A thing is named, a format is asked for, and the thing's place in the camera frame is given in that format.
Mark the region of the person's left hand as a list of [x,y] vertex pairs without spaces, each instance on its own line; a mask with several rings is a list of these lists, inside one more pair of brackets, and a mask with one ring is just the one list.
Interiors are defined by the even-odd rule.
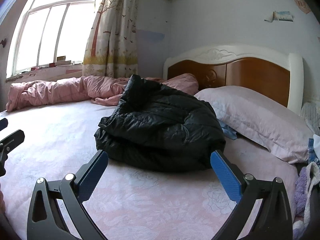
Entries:
[[0,186],[0,214],[5,213],[5,201],[4,201],[4,194],[1,191],[1,186]]

